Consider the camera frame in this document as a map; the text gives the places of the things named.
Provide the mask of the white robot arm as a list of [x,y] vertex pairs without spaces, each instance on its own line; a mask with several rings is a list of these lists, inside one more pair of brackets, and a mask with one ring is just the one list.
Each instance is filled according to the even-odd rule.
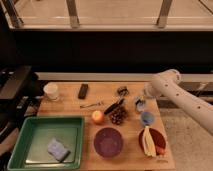
[[213,135],[213,105],[182,89],[180,82],[181,74],[176,69],[154,74],[144,85],[143,95],[146,98],[164,95]]

